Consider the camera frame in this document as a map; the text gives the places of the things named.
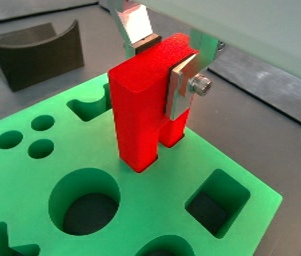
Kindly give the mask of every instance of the square hole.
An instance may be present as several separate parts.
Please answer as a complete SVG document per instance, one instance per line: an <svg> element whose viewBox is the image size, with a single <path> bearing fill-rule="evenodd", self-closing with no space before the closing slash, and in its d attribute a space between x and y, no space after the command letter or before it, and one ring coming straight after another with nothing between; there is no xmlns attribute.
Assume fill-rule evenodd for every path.
<svg viewBox="0 0 301 256"><path fill-rule="evenodd" d="M213 236L222 238L249 198L249 190L215 170L189 199L186 210Z"/></svg>

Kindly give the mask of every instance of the metal bracket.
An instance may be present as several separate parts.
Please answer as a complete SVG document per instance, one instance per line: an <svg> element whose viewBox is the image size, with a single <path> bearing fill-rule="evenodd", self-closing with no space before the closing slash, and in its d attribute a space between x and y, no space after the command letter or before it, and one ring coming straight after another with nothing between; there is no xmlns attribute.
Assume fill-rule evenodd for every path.
<svg viewBox="0 0 301 256"><path fill-rule="evenodd" d="M189 109L194 93L205 96L211 88L211 81L199 72L215 58L218 40L193 29L190 45L199 53L183 60L170 74L166 104L170 120L175 120Z"/></svg>
<svg viewBox="0 0 301 256"><path fill-rule="evenodd" d="M129 0L108 0L108 9L125 41L126 58L161 41L153 33L146 6Z"/></svg>

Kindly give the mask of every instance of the large circular hole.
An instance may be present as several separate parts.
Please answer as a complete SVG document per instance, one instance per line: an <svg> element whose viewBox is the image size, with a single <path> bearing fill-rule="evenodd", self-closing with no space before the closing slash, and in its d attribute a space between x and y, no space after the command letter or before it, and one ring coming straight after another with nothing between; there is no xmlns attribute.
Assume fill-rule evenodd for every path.
<svg viewBox="0 0 301 256"><path fill-rule="evenodd" d="M28 147L28 155L35 159L47 157L54 151L54 143L51 140L38 140Z"/></svg>
<svg viewBox="0 0 301 256"><path fill-rule="evenodd" d="M63 231L71 235L87 235L100 230L111 221L118 203L102 193L82 196L71 204L64 220Z"/></svg>
<svg viewBox="0 0 301 256"><path fill-rule="evenodd" d="M70 235L91 234L107 228L119 199L119 188L110 174L94 168L79 169L67 174L52 189L51 221Z"/></svg>
<svg viewBox="0 0 301 256"><path fill-rule="evenodd" d="M8 131L0 135L0 149L14 148L22 141L23 134L19 131Z"/></svg>
<svg viewBox="0 0 301 256"><path fill-rule="evenodd" d="M50 129L52 127L55 123L55 119L52 116L48 115L43 115L36 117L32 122L31 122L31 128L35 131L46 131L47 129Z"/></svg>

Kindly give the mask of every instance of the screw head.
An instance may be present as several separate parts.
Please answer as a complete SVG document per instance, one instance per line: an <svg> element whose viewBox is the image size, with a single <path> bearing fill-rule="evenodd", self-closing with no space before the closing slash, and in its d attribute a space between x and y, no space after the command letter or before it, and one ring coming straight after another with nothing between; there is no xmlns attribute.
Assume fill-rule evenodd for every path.
<svg viewBox="0 0 301 256"><path fill-rule="evenodd" d="M206 76L197 74L189 81L191 92L205 96L211 88L211 81Z"/></svg>

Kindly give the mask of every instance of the circular hole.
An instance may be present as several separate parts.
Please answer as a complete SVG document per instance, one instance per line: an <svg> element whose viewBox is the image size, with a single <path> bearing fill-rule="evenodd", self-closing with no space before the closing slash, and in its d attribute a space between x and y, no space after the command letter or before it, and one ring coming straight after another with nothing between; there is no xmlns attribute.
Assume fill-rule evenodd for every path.
<svg viewBox="0 0 301 256"><path fill-rule="evenodd" d="M194 256L187 241L175 235L157 237L139 250L135 256Z"/></svg>
<svg viewBox="0 0 301 256"><path fill-rule="evenodd" d="M119 188L104 171L79 169L67 174L52 189L48 214L56 228L82 236L106 228L119 207Z"/></svg>
<svg viewBox="0 0 301 256"><path fill-rule="evenodd" d="M116 210L118 203L110 196L102 193L82 196L67 210L63 231L71 235L96 232L108 224Z"/></svg>
<svg viewBox="0 0 301 256"><path fill-rule="evenodd" d="M32 122L31 122L31 128L35 131L46 131L47 129L50 129L52 127L55 123L55 119L52 116L48 115L43 115L36 117Z"/></svg>
<svg viewBox="0 0 301 256"><path fill-rule="evenodd" d="M155 250L145 254L145 256L175 256L175 254L167 250Z"/></svg>
<svg viewBox="0 0 301 256"><path fill-rule="evenodd" d="M8 131L0 135L0 149L14 148L22 141L23 134L19 131Z"/></svg>
<svg viewBox="0 0 301 256"><path fill-rule="evenodd" d="M54 143L51 140L38 140L28 147L28 155L35 159L47 157L54 151Z"/></svg>

